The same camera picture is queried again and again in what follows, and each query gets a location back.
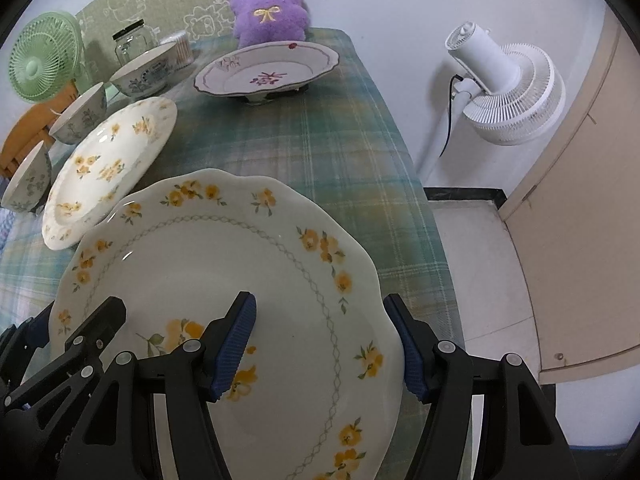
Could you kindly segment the glass jar black lid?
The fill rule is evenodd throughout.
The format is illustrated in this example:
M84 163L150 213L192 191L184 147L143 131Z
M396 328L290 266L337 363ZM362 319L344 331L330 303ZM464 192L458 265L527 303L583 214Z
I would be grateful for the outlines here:
M112 36L115 43L115 55L120 66L132 61L157 46L154 32L143 18L115 32Z

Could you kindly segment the green cartoon wall mat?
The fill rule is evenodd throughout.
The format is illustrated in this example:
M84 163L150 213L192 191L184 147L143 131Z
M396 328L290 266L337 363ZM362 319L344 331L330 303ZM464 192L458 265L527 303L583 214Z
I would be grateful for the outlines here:
M107 48L119 29L137 20L156 39L184 30L191 41L229 35L234 14L229 0L92 0L76 14L86 44Z

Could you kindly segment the red pattern white plate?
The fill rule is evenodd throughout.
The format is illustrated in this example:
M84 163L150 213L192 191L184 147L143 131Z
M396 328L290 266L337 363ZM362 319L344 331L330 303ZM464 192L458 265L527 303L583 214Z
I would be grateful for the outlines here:
M273 41L227 53L194 78L198 92L262 102L270 93L299 90L340 64L333 49L307 41Z

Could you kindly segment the white standing fan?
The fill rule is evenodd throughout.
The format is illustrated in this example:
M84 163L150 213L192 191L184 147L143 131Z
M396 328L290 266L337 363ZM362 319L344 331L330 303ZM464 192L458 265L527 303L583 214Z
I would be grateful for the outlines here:
M420 178L431 175L461 118L497 146L536 140L560 120L564 80L540 47L521 42L500 46L487 29L470 21L450 32L445 47L464 74L450 78L446 107L416 156Z

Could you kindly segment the floral ceramic bowl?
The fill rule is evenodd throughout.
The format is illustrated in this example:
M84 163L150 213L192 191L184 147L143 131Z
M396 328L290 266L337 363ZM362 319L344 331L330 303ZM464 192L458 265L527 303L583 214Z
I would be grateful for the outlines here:
M122 66L111 76L110 83L133 100L144 99L162 90L176 70L174 42L161 44Z
M107 100L104 82L94 84L58 116L49 130L58 142L75 145L85 139L106 116Z
M1 206L17 214L32 211L46 194L51 176L48 148L40 141L15 171L2 195Z

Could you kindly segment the purple plush bunny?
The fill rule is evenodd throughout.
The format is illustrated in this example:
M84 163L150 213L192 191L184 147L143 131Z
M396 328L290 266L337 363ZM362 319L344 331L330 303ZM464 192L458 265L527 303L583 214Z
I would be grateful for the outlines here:
M304 0L230 0L239 47L273 41L305 41L309 14Z

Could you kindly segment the cotton swab container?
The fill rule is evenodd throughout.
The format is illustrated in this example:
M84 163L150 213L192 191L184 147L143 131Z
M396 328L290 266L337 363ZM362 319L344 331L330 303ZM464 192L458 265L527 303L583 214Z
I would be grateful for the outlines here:
M160 44L174 44L176 52L176 69L186 67L194 61L194 54L189 41L189 34L185 30L179 30L163 37Z

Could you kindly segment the beige door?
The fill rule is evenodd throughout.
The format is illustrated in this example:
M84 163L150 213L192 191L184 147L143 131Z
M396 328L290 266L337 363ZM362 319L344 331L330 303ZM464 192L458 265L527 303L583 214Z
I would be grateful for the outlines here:
M639 52L612 11L562 124L503 219L536 323L539 379L639 362Z

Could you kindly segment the plaid tablecloth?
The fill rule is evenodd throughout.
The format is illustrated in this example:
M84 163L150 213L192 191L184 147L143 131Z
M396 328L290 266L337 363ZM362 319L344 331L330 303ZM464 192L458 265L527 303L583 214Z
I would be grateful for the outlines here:
M384 294L396 292L437 336L461 342L442 240L390 110L349 36L315 28L308 38L337 52L337 68L305 92L259 105L196 91L201 67L236 47L228 36L199 41L195 63L166 89L177 123L141 185L208 167L278 179L358 240Z

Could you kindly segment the green desk fan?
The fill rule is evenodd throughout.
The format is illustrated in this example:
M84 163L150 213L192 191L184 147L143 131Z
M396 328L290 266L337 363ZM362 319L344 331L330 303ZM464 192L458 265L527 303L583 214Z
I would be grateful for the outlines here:
M72 82L82 93L92 85L80 25L66 11L36 16L21 30L9 58L9 81L23 100L53 99Z

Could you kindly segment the blue checkered bedding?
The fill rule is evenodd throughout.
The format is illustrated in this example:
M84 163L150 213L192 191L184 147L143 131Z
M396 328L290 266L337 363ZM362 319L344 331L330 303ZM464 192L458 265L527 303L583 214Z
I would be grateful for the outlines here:
M9 209L0 209L0 254L6 247L9 235L12 230L12 226L15 220L15 214Z

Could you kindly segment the beaded yellow flower plate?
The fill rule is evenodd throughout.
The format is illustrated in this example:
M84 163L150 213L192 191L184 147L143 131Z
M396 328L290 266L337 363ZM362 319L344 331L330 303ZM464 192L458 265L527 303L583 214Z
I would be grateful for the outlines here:
M153 96L111 114L77 145L43 209L47 248L78 243L131 191L164 148L177 115L174 101Z

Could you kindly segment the wooden bed headboard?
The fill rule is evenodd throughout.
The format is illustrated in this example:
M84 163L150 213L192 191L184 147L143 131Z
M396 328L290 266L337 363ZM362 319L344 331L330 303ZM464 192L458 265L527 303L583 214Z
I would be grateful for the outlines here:
M46 102L32 106L12 127L1 143L1 175L11 179L28 153L40 142L51 146L54 142L50 128L78 97L75 81L70 81L58 94Z

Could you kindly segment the scalloped yellow flower plate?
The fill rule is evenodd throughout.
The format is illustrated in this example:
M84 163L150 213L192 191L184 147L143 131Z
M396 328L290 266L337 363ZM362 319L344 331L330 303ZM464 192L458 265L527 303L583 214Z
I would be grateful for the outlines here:
M50 350L107 297L127 309L102 354L171 352L240 292L257 320L209 414L237 479L372 479L392 440L404 356L367 252L266 177L205 169L124 198L82 239L52 309Z

